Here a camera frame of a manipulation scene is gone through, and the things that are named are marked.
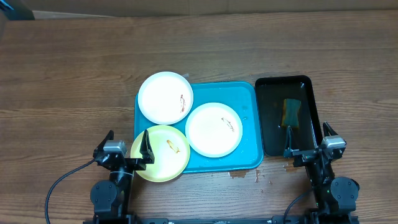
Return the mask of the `green yellow sponge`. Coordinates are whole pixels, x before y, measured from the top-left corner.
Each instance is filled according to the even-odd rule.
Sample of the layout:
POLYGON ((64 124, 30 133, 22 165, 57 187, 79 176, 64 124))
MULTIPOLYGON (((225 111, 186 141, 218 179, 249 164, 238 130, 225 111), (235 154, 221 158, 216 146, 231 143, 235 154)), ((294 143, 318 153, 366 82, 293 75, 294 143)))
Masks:
POLYGON ((286 98, 282 107, 282 121, 281 126, 291 128, 298 128, 299 126, 299 111, 301 101, 297 99, 286 98))

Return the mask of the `white plate with red smear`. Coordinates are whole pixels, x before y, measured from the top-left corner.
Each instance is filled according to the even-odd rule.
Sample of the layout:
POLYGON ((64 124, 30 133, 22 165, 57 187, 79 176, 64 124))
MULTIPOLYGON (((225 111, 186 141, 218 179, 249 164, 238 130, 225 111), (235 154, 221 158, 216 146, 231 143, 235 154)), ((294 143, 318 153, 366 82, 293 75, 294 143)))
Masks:
POLYGON ((175 72, 158 72, 147 78, 137 94, 141 113, 155 124, 174 124, 186 117, 193 106, 193 89, 175 72))

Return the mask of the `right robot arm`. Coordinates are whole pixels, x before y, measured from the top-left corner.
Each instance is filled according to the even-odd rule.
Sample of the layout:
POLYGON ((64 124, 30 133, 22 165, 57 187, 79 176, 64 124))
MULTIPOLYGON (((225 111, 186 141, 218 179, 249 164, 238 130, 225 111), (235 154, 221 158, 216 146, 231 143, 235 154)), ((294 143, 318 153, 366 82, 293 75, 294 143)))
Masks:
POLYGON ((324 138, 315 149, 301 151, 292 148, 293 131, 286 131, 284 157, 294 160, 294 167, 306 168, 312 188, 298 196, 286 209, 282 218, 286 222, 292 206, 307 194, 314 193, 317 207, 309 209, 300 219, 300 223, 357 223, 358 219, 350 215, 356 210, 359 184, 348 177, 335 177, 331 163, 342 158, 346 141, 331 126, 323 123, 324 138))

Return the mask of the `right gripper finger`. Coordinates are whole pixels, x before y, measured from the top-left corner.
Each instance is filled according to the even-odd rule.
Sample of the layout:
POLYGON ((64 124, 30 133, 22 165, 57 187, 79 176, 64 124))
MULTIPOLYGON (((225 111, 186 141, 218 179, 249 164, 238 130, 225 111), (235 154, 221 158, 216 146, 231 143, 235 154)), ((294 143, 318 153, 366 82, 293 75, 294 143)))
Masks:
POLYGON ((285 140, 285 150, 293 150, 295 149, 295 141, 294 134, 291 126, 287 126, 286 129, 286 140, 285 140))
POLYGON ((323 135, 324 137, 336 136, 338 133, 328 124, 328 122, 323 122, 323 135))

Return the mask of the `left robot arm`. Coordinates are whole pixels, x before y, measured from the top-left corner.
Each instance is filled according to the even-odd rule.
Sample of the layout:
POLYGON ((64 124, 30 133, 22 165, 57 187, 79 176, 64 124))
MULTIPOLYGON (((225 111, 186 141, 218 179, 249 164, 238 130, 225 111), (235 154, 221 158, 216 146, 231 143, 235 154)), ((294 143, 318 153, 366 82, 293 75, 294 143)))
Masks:
POLYGON ((139 152, 141 157, 127 157, 125 142, 114 140, 112 130, 93 151, 93 159, 97 165, 109 170, 109 179, 97 182, 90 192, 95 223, 111 220, 124 222, 131 219, 127 210, 134 172, 146 170, 146 165, 155 162, 147 130, 139 144, 139 152))

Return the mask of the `white plate with brown smear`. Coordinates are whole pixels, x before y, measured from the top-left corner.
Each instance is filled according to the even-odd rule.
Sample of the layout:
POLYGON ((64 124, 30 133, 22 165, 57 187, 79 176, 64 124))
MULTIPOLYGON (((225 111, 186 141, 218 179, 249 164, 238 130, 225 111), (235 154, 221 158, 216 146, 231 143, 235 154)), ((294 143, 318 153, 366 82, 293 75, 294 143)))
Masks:
POLYGON ((241 142, 243 124, 237 112, 222 103, 205 103, 187 118, 185 135, 190 146, 210 158, 231 154, 241 142))

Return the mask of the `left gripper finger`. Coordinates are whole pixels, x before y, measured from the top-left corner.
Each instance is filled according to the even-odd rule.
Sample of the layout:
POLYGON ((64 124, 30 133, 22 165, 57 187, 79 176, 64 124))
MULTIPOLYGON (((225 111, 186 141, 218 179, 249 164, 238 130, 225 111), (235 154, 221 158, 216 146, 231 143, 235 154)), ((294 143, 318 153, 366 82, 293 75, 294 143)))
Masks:
POLYGON ((94 153, 98 153, 98 152, 103 151, 104 145, 105 145, 108 141, 113 140, 113 139, 114 139, 114 131, 113 131, 113 130, 110 130, 110 131, 108 132, 108 134, 106 135, 106 137, 105 137, 105 138, 100 142, 100 144, 95 148, 94 153))
POLYGON ((142 136, 140 153, 142 154, 143 159, 155 159, 147 129, 144 131, 142 136))

